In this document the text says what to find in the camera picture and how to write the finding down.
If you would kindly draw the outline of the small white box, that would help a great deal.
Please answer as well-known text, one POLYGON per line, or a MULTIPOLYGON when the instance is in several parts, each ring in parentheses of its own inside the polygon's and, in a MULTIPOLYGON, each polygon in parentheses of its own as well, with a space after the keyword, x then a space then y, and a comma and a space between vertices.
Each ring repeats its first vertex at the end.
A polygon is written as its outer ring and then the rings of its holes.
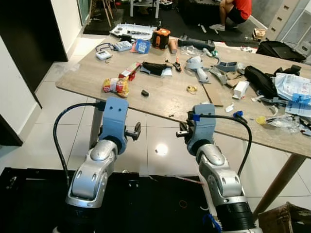
POLYGON ((240 81, 237 83, 235 88, 233 89, 233 99, 242 100, 246 96, 246 91, 250 85, 250 82, 248 81, 240 81))

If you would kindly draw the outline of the red white carton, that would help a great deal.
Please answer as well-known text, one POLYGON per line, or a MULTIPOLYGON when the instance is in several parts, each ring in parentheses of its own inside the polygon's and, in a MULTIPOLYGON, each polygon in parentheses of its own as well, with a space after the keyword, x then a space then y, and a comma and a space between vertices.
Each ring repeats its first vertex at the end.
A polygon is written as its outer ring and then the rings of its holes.
POLYGON ((124 71, 120 72, 118 75, 119 79, 125 78, 129 81, 132 81, 136 76, 136 71, 138 71, 141 67, 140 62, 133 62, 130 64, 124 71))

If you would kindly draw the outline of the small white device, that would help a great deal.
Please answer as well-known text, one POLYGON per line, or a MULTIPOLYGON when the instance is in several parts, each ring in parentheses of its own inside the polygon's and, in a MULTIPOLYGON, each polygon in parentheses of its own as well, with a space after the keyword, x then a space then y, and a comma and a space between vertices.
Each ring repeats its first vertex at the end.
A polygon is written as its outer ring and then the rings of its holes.
POLYGON ((105 61, 112 57, 112 54, 109 51, 102 50, 95 53, 96 58, 100 61, 105 61))

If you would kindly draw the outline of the blue box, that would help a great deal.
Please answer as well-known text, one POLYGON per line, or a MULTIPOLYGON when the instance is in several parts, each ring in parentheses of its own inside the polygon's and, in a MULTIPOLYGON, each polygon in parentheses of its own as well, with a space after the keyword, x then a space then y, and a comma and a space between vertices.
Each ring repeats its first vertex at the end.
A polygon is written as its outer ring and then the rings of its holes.
POLYGON ((148 54, 149 53, 149 49, 150 48, 151 48, 151 42, 149 40, 138 38, 134 42, 134 46, 133 46, 132 52, 144 55, 144 54, 148 54))

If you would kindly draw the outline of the black fabric bag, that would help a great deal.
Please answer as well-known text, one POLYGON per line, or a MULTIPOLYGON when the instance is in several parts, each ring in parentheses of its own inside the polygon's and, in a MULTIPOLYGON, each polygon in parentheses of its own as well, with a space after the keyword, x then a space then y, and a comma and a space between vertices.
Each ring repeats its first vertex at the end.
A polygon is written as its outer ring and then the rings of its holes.
POLYGON ((277 89, 273 82, 273 77, 249 65, 244 69, 244 76, 265 98, 278 98, 277 89))

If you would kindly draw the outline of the white keypad device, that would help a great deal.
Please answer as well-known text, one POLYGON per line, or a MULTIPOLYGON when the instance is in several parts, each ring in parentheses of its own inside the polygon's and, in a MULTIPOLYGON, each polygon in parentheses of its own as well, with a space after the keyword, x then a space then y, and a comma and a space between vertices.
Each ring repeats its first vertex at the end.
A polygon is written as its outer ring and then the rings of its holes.
POLYGON ((113 50, 118 52, 129 51, 133 48, 133 44, 129 41, 120 41, 112 44, 113 50))

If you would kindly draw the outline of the long black tool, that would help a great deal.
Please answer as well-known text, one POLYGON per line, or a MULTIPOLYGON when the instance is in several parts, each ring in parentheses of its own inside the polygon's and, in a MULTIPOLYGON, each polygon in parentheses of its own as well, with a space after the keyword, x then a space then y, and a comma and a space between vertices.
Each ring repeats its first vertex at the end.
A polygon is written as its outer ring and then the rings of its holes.
POLYGON ((198 40, 196 38, 189 38, 188 35, 183 35, 178 38, 177 45, 179 47, 184 46, 193 46, 196 49, 207 49, 208 51, 214 51, 215 50, 215 44, 211 40, 198 40))

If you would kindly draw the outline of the orange black lantern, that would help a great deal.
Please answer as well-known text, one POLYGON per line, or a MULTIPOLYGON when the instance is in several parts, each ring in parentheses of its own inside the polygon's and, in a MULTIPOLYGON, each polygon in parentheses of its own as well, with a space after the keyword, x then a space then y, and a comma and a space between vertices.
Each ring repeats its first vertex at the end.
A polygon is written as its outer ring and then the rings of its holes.
POLYGON ((164 50, 168 47, 171 31, 158 27, 153 31, 151 46, 156 49, 164 50))

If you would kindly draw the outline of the clear plastic bag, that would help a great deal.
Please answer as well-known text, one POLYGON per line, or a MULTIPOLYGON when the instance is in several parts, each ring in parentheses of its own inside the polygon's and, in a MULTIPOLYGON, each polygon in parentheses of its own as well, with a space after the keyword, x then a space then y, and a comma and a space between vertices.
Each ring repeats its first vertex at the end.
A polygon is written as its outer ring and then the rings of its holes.
POLYGON ((284 114, 266 119, 267 124, 277 127, 285 133, 300 133, 302 131, 300 118, 297 115, 284 114))

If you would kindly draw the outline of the white board with tools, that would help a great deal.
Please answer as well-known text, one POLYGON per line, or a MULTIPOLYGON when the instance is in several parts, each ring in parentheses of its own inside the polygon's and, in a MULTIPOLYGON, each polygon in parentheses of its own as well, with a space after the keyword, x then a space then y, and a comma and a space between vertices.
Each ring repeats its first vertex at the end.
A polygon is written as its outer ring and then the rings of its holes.
POLYGON ((137 25, 137 24, 117 24, 109 33, 116 37, 129 36, 132 39, 151 40, 153 32, 157 27, 150 25, 137 25))

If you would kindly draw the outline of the white plastic mailer bag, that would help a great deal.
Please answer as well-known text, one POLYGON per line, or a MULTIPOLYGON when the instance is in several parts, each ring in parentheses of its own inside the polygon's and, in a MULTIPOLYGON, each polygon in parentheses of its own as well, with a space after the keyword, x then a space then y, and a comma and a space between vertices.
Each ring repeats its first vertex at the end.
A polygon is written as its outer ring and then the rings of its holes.
POLYGON ((277 94, 287 100, 286 112, 311 117, 311 80, 302 76, 277 73, 274 77, 277 94))

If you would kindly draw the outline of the black laptop bag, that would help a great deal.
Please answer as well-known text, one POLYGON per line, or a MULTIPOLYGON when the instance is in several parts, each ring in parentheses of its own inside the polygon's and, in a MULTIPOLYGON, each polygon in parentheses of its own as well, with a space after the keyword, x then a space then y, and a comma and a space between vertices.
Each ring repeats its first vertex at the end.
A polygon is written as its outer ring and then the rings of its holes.
POLYGON ((286 45, 280 41, 262 41, 259 43, 256 53, 259 55, 272 56, 275 58, 298 62, 300 64, 305 62, 307 59, 306 56, 298 53, 289 47, 289 45, 286 45))

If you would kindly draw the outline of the person in red shirt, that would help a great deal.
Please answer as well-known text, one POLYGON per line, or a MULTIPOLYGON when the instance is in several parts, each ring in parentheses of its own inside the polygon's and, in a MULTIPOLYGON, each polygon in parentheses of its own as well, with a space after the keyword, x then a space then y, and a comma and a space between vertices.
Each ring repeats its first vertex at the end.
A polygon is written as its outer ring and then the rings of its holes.
POLYGON ((237 28, 252 14, 252 0, 220 0, 219 23, 209 26, 214 31, 225 31, 227 18, 233 22, 231 28, 237 28))

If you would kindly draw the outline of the grey drawer cabinet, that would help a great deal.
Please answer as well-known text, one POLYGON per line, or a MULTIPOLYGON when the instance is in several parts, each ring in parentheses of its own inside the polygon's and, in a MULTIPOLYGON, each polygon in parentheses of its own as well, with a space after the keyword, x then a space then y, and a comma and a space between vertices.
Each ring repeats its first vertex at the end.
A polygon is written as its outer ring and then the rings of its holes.
POLYGON ((304 56, 310 55, 311 0, 283 0, 264 39, 280 41, 304 56))

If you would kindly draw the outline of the grey plastic bracket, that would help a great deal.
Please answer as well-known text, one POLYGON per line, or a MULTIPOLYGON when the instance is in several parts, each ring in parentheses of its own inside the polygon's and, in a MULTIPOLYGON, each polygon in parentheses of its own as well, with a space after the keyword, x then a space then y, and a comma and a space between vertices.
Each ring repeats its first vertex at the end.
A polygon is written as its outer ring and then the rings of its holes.
POLYGON ((238 69, 238 62, 219 61, 218 64, 215 65, 215 68, 223 72, 236 72, 238 69))

